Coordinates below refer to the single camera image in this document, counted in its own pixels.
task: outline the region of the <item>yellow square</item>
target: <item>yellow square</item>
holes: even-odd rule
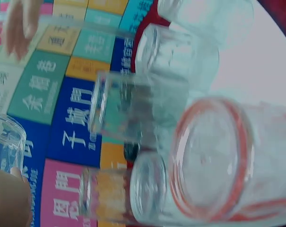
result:
[[[65,17],[74,20],[84,20],[86,8],[54,4],[52,14],[54,16]]]
[[[123,15],[127,6],[128,0],[89,0],[88,7]]]
[[[69,77],[95,81],[97,72],[100,70],[109,71],[110,64],[72,56],[67,67],[66,75]]]
[[[102,143],[100,167],[101,169],[127,168],[127,161],[124,158],[124,145]]]
[[[88,0],[54,0],[54,6],[58,4],[87,8]]]
[[[97,227],[126,227],[126,225],[125,224],[119,224],[119,223],[98,221],[97,222]]]
[[[49,26],[37,49],[71,55],[79,33],[80,28],[76,27]]]

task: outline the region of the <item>glass bottom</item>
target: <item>glass bottom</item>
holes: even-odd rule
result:
[[[130,179],[130,204],[133,216],[140,223],[156,219],[166,193],[166,170],[157,153],[141,154]]]

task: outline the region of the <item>clear glass cup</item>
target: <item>clear glass cup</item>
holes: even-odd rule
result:
[[[80,179],[79,214],[86,218],[138,224],[132,215],[127,169],[84,168]]]
[[[256,221],[286,211],[286,108],[195,101],[169,156],[174,203],[191,219]]]
[[[220,48],[242,41],[254,18],[251,0],[158,0],[157,10]]]
[[[132,170],[85,168],[80,181],[79,214],[136,226],[192,226],[196,222],[175,213],[176,207],[160,210],[168,202],[163,200],[166,176],[164,161],[157,152],[139,154]]]
[[[218,48],[195,34],[182,34],[149,24],[135,58],[137,74],[156,74],[190,83],[191,89],[211,86],[219,66]]]
[[[156,148],[162,135],[173,134],[188,95],[189,86],[185,81],[154,74],[99,72],[88,129]]]
[[[10,172],[17,167],[22,172],[26,132],[13,118],[0,114],[0,169]]]

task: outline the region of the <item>red rim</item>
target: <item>red rim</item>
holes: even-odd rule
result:
[[[250,138],[248,138],[248,133],[247,133],[248,129],[246,127],[246,121],[245,119],[243,119],[240,110],[234,103],[226,99],[219,99],[219,98],[200,99],[197,102],[195,102],[182,116],[176,128],[174,142],[176,142],[177,138],[181,138],[183,136],[189,123],[196,115],[205,112],[207,110],[214,109],[214,106],[211,103],[212,101],[220,102],[221,104],[224,105],[224,107],[227,109],[227,111],[233,118],[233,121],[235,123],[234,129],[237,132],[237,138],[239,144],[239,149],[238,149],[239,165],[237,166],[237,173],[231,188],[230,195],[228,196],[223,206],[220,209],[218,209],[218,211],[214,213],[214,215],[211,215],[210,217],[209,213],[211,210],[209,210],[209,208],[207,209],[205,207],[195,206],[188,203],[184,195],[184,192],[182,191],[181,182],[179,181],[178,178],[179,176],[178,163],[181,160],[177,159],[174,160],[176,154],[178,154],[178,157],[180,156],[180,153],[182,155],[184,154],[183,148],[178,148],[178,147],[175,147],[176,149],[171,151],[172,156],[169,168],[169,176],[170,176],[169,184],[174,202],[184,215],[190,218],[198,218],[207,221],[219,221],[226,218],[227,214],[239,201],[242,191],[244,189],[245,177],[247,175],[247,170],[249,167],[251,140]]]

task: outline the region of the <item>glass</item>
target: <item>glass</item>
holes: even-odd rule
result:
[[[131,171],[84,168],[80,179],[79,214],[86,218],[138,224],[130,207]]]
[[[157,147],[162,135],[173,134],[188,94],[188,83],[177,79],[100,72],[92,96],[89,130]]]
[[[139,42],[135,66],[137,74],[184,80],[207,91],[219,66],[218,48],[195,34],[150,24]]]
[[[158,0],[157,10],[161,17],[223,48],[243,40],[253,24],[250,0]]]
[[[176,129],[169,184],[192,219],[256,221],[286,211],[286,108],[195,101]]]
[[[13,118],[0,114],[0,169],[10,172],[17,167],[22,172],[26,133]]]
[[[133,170],[85,168],[79,212],[86,218],[123,224],[192,226],[192,220],[174,213],[176,207],[160,210],[166,186],[165,164],[156,152],[141,153]]]

